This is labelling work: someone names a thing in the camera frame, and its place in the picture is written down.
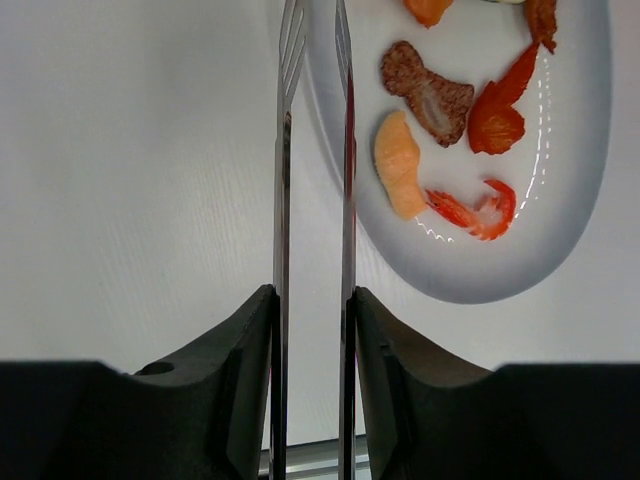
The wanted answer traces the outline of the metal tongs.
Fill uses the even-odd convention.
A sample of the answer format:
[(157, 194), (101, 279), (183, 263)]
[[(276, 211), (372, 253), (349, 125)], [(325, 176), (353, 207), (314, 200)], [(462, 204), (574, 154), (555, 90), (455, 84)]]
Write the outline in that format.
[[(276, 317), (271, 327), (271, 410), (269, 477), (284, 479), (287, 463), (288, 342), (291, 107), (306, 53), (309, 20), (306, 1), (284, 3), (277, 79), (277, 136), (274, 163), (273, 285)], [(356, 180), (355, 95), (351, 37), (345, 3), (335, 6), (335, 45), (338, 70), (345, 96), (343, 153), (343, 219), (340, 335), (340, 408), (338, 477), (353, 479), (356, 472)]]

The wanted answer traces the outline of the orange fried food piece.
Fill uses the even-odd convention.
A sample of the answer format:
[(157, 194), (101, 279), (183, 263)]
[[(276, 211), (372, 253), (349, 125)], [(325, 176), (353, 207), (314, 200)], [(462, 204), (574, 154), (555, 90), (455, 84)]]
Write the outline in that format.
[(453, 0), (403, 0), (402, 3), (419, 24), (429, 29), (441, 21)]

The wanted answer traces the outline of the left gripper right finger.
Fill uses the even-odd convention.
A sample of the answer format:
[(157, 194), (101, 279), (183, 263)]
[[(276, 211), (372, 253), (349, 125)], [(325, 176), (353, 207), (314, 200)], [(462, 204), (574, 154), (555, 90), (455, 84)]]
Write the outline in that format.
[(639, 368), (483, 369), (356, 292), (357, 357), (376, 479), (635, 479)]

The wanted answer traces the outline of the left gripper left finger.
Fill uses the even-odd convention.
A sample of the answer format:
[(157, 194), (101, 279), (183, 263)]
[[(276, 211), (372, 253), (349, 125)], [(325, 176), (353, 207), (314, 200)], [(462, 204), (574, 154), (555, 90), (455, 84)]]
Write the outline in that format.
[(98, 361), (1, 365), (5, 479), (254, 479), (275, 292), (134, 374)]

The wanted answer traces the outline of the brown fried shrimp piece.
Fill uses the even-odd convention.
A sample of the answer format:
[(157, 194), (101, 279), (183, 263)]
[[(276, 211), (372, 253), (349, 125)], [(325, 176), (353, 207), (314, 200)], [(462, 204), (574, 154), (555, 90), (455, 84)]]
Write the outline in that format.
[(542, 44), (551, 54), (555, 53), (557, 43), (554, 35), (557, 31), (556, 0), (526, 0), (524, 16), (534, 43)]

